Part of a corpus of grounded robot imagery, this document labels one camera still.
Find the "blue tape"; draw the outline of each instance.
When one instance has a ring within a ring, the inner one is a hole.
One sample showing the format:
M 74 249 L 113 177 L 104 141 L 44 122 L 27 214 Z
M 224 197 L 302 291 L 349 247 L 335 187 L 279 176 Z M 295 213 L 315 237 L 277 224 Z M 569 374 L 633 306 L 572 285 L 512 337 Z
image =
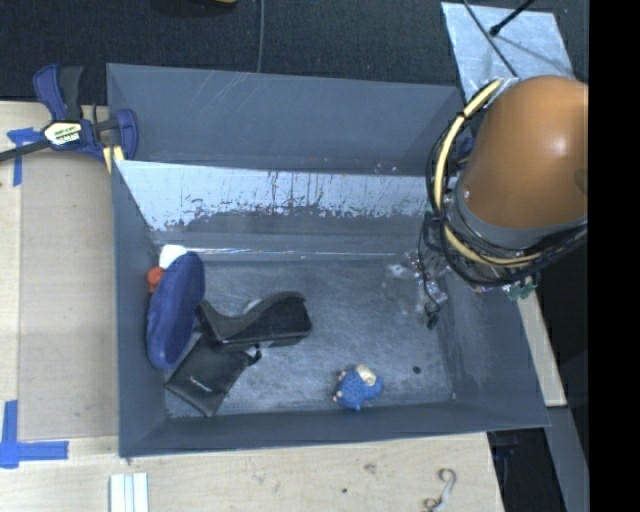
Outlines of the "blue tape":
M 18 401 L 4 404 L 0 468 L 15 469 L 22 461 L 65 460 L 69 458 L 69 441 L 18 441 Z
M 17 130 L 9 130 L 7 137 L 13 142 L 16 147 L 23 144 L 30 144 L 32 142 L 38 142 L 44 139 L 44 135 L 38 130 L 33 128 L 18 128 Z M 18 155 L 15 158 L 13 164 L 13 186 L 17 187 L 22 183 L 22 157 Z

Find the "bin floor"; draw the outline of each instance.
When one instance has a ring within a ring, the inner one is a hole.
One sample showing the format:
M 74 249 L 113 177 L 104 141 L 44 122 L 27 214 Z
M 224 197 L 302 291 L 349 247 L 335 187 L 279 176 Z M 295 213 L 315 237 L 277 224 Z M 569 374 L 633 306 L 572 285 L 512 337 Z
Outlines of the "bin floor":
M 360 363 L 385 382 L 382 395 L 365 406 L 449 400 L 453 386 L 443 340 L 384 296 L 388 263 L 206 262 L 205 298 L 221 313 L 239 315 L 253 299 L 297 291 L 313 325 L 297 345 L 264 349 L 217 414 L 336 408 L 331 397 L 338 374 Z M 200 415 L 169 391 L 166 404 L 172 416 Z

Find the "label on clamp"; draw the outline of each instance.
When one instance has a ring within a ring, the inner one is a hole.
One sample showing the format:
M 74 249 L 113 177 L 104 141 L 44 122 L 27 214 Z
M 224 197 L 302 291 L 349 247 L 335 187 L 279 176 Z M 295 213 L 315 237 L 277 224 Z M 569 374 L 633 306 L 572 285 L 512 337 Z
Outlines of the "label on clamp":
M 43 130 L 46 139 L 58 149 L 68 149 L 84 142 L 80 123 L 52 123 Z

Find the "wooden table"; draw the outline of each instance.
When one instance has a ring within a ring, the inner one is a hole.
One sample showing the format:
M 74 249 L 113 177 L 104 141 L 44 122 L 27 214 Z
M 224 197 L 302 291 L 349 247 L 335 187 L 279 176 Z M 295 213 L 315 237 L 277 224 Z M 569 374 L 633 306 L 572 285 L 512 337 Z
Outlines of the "wooden table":
M 99 114 L 104 117 L 105 109 L 99 109 Z M 39 129 L 48 121 L 48 112 L 37 103 L 0 102 L 0 150 L 13 147 L 5 136 L 7 130 Z M 78 165 L 107 172 L 99 162 L 79 155 L 40 153 L 24 159 L 21 187 L 12 186 L 13 161 L 0 164 L 0 402 L 24 398 L 18 385 L 24 379 L 19 375 L 28 371 L 19 369 L 19 347 L 24 334 L 20 323 L 21 194 L 22 187 L 28 186 L 29 169 L 46 163 L 52 175 Z M 54 254 L 51 261 L 55 272 Z M 566 405 L 537 300 L 531 296 L 519 304 L 545 402 Z M 44 373 L 40 378 L 53 389 L 68 384 L 60 382 L 63 377 L 55 371 Z M 55 411 L 50 415 L 55 422 Z M 125 460 L 118 457 L 117 437 L 109 428 L 105 427 L 108 435 L 64 436 L 70 439 L 68 460 L 23 462 L 16 470 L 0 469 L 0 510 L 106 511 L 110 475 L 146 472 L 152 512 L 417 512 L 424 510 L 426 498 L 440 496 L 443 483 L 437 473 L 443 467 L 453 469 L 458 477 L 448 512 L 504 510 L 484 433 Z

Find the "blue plush toy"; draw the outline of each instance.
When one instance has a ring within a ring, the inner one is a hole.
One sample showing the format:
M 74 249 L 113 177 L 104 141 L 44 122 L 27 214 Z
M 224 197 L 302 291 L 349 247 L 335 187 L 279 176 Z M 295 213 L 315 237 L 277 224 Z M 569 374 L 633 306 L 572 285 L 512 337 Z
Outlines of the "blue plush toy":
M 380 396 L 384 388 L 382 377 L 376 377 L 364 364 L 357 365 L 353 370 L 342 372 L 338 382 L 338 390 L 333 401 L 356 411 L 360 410 L 365 400 Z

